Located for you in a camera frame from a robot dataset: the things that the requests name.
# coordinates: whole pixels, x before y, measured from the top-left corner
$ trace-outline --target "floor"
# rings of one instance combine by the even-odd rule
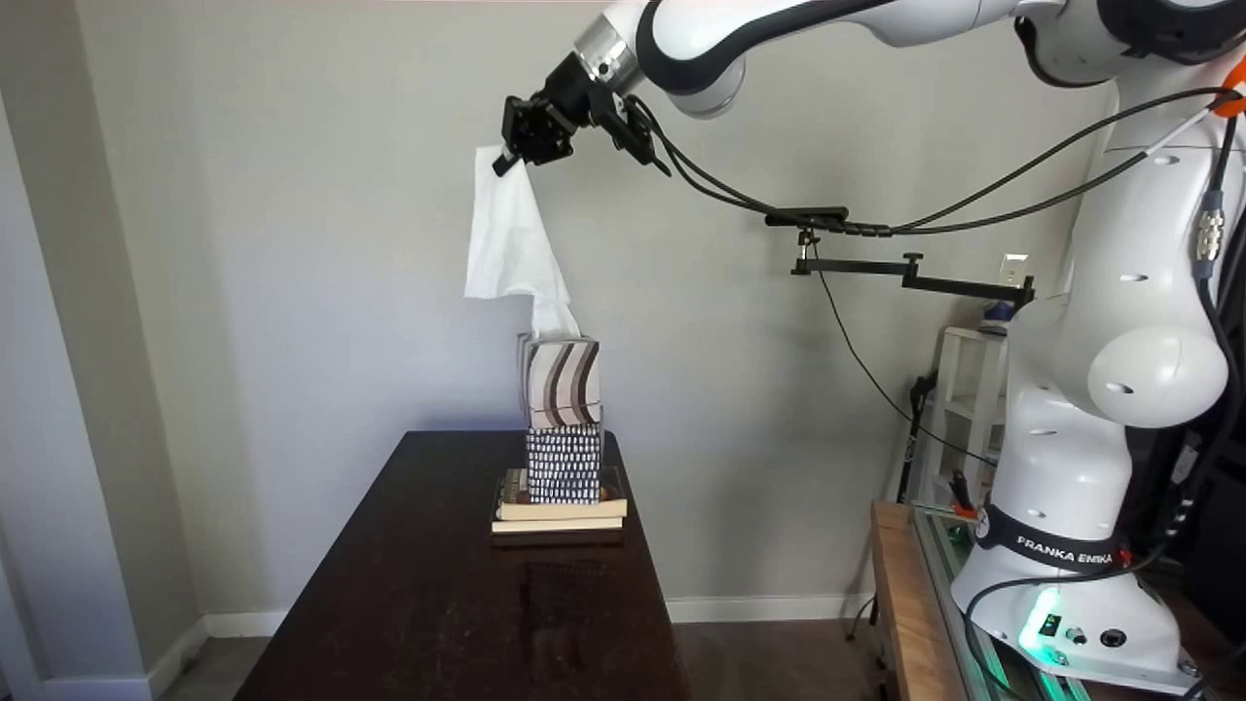
[[[838,701],[882,698],[874,630],[847,622],[675,629],[698,701]],[[215,639],[163,701],[232,701],[263,639]]]

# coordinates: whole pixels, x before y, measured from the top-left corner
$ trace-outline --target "baseboard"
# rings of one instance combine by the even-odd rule
[[[202,616],[206,639],[274,639],[286,611]]]
[[[150,670],[150,690],[151,690],[151,698],[163,698],[163,694],[184,677],[184,670],[190,666],[190,659],[199,659],[202,642],[206,642],[202,622],[190,622],[190,629],[158,659],[158,666]]]
[[[150,677],[50,677],[45,701],[151,701]]]
[[[675,622],[852,621],[868,594],[834,596],[670,596]]]

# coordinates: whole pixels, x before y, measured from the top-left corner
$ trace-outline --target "gray wall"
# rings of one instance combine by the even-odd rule
[[[7,103],[143,666],[199,621],[80,12],[0,0]]]
[[[45,677],[141,673],[107,496],[4,115],[0,330],[0,548],[36,666]]]
[[[211,616],[286,609],[407,430],[520,426],[521,304],[466,304],[473,150],[594,6],[80,6],[158,390]],[[890,50],[830,29],[755,50],[739,107],[670,133],[783,202],[899,224],[1106,109],[1035,85],[1008,29]],[[856,589],[868,502],[899,452],[796,241],[611,155],[537,173],[582,325],[607,346],[670,596],[822,611]],[[1086,174],[1076,152],[999,206]],[[931,273],[1052,285],[1073,211],[945,241]],[[945,300],[834,281],[893,394],[934,357]]]
[[[41,694],[41,666],[33,651],[33,611],[12,594],[7,556],[0,555],[0,698],[36,698]]]

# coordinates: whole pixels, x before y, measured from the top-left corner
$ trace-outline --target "white towel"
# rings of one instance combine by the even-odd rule
[[[582,341],[525,164],[504,178],[504,150],[476,150],[476,213],[466,250],[466,300],[535,296],[535,341]]]

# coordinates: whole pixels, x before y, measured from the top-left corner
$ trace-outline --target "book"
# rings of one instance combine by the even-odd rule
[[[599,502],[599,430],[535,430],[525,446],[531,502]]]
[[[598,502],[531,502],[521,469],[508,473],[498,511],[495,511],[495,522],[614,522],[622,526],[622,517],[626,517],[622,483],[605,481]]]
[[[599,533],[599,530],[622,530],[622,517],[568,517],[568,522],[495,522],[495,533]]]

